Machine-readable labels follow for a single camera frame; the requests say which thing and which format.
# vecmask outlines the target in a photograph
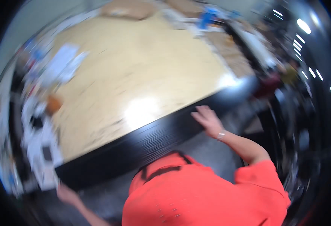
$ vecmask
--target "blue object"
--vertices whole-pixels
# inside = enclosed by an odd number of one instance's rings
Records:
[[[212,21],[212,18],[216,16],[216,13],[218,12],[217,9],[213,7],[204,7],[204,12],[201,15],[201,21],[198,25],[200,29],[206,29],[207,24],[210,24]]]

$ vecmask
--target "wrist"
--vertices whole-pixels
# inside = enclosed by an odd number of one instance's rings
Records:
[[[73,203],[73,206],[75,208],[77,208],[77,210],[79,210],[79,211],[82,211],[82,210],[86,209],[86,207],[85,207],[84,203],[81,201],[81,199],[79,199],[78,201],[74,202]]]

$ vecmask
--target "ceiling light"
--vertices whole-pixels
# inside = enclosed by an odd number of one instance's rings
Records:
[[[319,77],[320,77],[321,81],[323,81],[323,79],[322,79],[322,76],[321,76],[320,72],[319,72],[318,70],[316,70],[316,73],[319,75]]]
[[[292,45],[293,45],[298,51],[301,52],[301,49],[300,49],[300,47],[299,47],[298,45],[296,45],[295,43],[293,43]]]
[[[315,75],[315,73],[312,71],[311,68],[309,68],[309,72],[312,74],[312,76],[313,76],[314,78],[316,78],[316,75]]]
[[[294,42],[295,42],[300,48],[302,48],[302,45],[301,45],[300,43],[298,43],[298,41],[296,41],[296,40],[294,39]]]
[[[301,53],[299,53],[295,48],[294,48],[294,51],[296,51],[301,56]]]
[[[305,43],[305,41],[298,34],[296,34],[296,37],[300,39],[303,43]]]
[[[277,13],[278,15],[282,16],[282,14],[281,14],[281,13],[279,13],[279,12],[277,12],[276,10],[274,10],[274,12],[275,12],[275,13]]]
[[[295,56],[298,57],[298,59],[302,62],[301,58],[297,54],[295,54]]]
[[[303,20],[301,20],[300,18],[297,19],[297,24],[299,25],[299,27],[301,29],[303,29],[304,32],[306,32],[306,34],[311,33],[311,30],[310,30],[309,26]]]
[[[301,72],[308,79],[308,77],[306,76],[306,74],[304,73],[304,71],[302,70]]]
[[[275,16],[277,16],[275,13],[274,13]],[[277,16],[278,18],[280,18],[281,20],[283,20],[281,17]]]

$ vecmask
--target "paper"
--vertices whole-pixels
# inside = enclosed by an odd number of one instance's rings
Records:
[[[55,76],[59,75],[67,64],[75,57],[78,50],[79,46],[66,43],[49,62],[47,70],[50,70]]]
[[[87,52],[82,52],[75,59],[73,59],[59,75],[58,80],[61,83],[67,83],[68,81],[70,81],[73,78],[75,71],[87,55]]]

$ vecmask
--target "orange shirt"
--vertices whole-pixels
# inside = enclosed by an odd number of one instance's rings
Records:
[[[181,166],[147,183],[136,174],[123,209],[123,226],[281,225],[290,205],[270,160],[241,167],[232,184],[187,156],[172,154],[147,167]]]

